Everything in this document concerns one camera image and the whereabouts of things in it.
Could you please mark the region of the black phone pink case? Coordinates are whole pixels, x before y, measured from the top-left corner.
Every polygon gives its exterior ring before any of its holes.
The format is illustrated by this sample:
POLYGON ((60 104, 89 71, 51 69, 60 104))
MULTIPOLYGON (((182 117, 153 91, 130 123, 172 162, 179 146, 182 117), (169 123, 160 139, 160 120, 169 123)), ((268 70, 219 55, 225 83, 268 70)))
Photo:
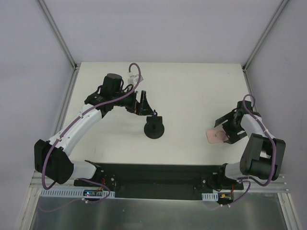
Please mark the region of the black phone pink case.
POLYGON ((206 131, 206 137, 210 144, 224 143, 228 141, 228 136, 223 129, 210 129, 206 131))

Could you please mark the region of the black phone stand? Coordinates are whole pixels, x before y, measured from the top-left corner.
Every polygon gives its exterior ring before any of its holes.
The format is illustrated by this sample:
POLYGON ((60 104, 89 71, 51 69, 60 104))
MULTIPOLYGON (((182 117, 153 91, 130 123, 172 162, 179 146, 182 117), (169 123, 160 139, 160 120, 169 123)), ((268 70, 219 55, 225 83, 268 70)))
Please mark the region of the black phone stand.
POLYGON ((150 139, 158 139, 165 132, 163 124, 163 117, 159 116, 156 110, 153 111, 152 116, 146 118, 146 124, 144 126, 144 133, 150 139))

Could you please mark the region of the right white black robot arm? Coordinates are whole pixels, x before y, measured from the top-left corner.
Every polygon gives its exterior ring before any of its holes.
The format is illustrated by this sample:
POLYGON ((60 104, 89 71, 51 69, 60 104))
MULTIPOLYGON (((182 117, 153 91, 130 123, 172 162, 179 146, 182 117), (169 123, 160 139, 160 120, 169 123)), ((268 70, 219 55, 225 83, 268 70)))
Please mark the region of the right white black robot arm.
POLYGON ((251 179, 260 184, 257 179, 270 183, 279 177, 286 143, 268 131, 251 101, 237 102, 236 108, 218 118, 214 126, 222 126, 227 144, 248 137, 240 161, 227 164, 225 172, 216 176, 219 188, 227 189, 233 179, 251 179))

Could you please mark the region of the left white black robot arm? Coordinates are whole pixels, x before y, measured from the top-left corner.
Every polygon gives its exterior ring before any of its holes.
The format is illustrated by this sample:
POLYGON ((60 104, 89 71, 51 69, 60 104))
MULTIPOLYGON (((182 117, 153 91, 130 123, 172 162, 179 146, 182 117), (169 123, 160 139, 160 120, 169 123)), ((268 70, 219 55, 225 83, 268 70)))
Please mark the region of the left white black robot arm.
POLYGON ((69 179, 84 178, 90 186, 101 182, 98 167, 89 161, 72 161, 69 156, 86 132, 115 106, 124 107, 129 113, 148 116, 154 115, 142 91, 141 100, 137 101, 136 87, 143 80, 142 76, 130 74, 128 86, 123 88, 123 79, 118 74, 109 73, 103 84, 84 101, 77 115, 47 141, 38 140, 34 145, 35 170, 42 174, 42 184, 47 185, 45 178, 53 183, 64 184, 69 179))

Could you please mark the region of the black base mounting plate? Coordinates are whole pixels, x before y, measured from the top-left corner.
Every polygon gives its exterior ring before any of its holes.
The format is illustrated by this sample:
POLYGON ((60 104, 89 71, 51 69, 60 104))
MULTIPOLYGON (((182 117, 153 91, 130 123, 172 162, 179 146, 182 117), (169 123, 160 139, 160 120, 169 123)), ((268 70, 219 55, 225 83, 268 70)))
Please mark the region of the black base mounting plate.
POLYGON ((94 187, 103 182, 116 198, 201 200, 202 194, 243 190, 225 176, 225 165, 152 165, 96 163, 98 171, 88 182, 74 186, 94 187))

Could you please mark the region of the right aluminium frame post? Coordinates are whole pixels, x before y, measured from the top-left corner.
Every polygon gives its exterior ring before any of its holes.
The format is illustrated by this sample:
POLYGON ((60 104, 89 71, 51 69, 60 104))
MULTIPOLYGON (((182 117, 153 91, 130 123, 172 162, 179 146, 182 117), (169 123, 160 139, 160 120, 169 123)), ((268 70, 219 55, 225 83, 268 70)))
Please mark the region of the right aluminium frame post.
POLYGON ((275 24, 278 22, 278 20, 280 19, 281 15, 283 14, 283 12, 285 11, 286 7, 288 6, 288 4, 290 2, 291 2, 290 0, 281 0, 279 2, 276 10, 274 11, 273 15, 269 19, 269 21, 268 21, 267 25, 265 26, 263 32, 261 33, 261 35, 260 35, 259 39, 257 40, 255 46, 253 47, 249 57, 247 58, 246 62, 242 65, 242 70, 243 70, 244 73, 246 73, 247 69, 249 68, 249 66, 253 62, 257 53, 259 52, 261 47, 264 45, 264 43, 265 43, 267 37, 269 36, 271 30, 273 29, 275 24))

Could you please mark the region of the aluminium frame post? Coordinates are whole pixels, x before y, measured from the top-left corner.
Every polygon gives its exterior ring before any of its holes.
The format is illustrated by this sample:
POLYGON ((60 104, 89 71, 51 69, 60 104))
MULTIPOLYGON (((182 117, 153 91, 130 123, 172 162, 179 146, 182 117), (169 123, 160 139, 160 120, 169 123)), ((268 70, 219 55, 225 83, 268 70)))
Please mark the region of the aluminium frame post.
POLYGON ((78 64, 76 63, 76 61, 74 60, 52 14, 51 14, 51 11, 50 9, 48 8, 47 4, 46 4, 46 1, 45 0, 37 0, 36 1, 53 33, 53 35, 55 36, 61 50, 63 51, 66 59, 68 60, 70 66, 72 67, 73 70, 76 70, 77 67, 78 67, 78 64))
POLYGON ((259 39, 257 40, 255 46, 253 47, 249 57, 247 58, 246 62, 242 65, 242 70, 243 70, 244 73, 246 73, 247 69, 249 68, 249 66, 253 62, 257 53, 259 52, 261 47, 264 45, 264 43, 265 43, 267 37, 269 36, 271 30, 273 29, 275 24, 278 22, 278 20, 280 19, 281 15, 283 14, 283 12, 285 11, 286 7, 288 6, 288 4, 290 2, 291 2, 290 0, 281 0, 279 2, 276 10, 274 11, 273 15, 269 19, 269 21, 268 21, 267 25, 265 26, 263 32, 261 33, 261 35, 260 35, 259 39))

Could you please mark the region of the left aluminium frame post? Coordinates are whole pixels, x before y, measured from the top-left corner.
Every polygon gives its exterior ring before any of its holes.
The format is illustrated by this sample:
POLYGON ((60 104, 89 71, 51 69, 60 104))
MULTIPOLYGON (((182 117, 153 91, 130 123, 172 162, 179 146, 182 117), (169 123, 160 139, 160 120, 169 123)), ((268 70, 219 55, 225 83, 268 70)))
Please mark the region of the left aluminium frame post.
POLYGON ((77 67, 78 67, 78 64, 76 63, 76 61, 74 60, 52 14, 51 14, 51 11, 50 9, 48 8, 47 4, 46 4, 46 1, 45 0, 37 0, 36 1, 53 33, 53 35, 55 36, 61 50, 63 51, 66 59, 68 60, 70 66, 72 67, 73 70, 76 70, 77 67))

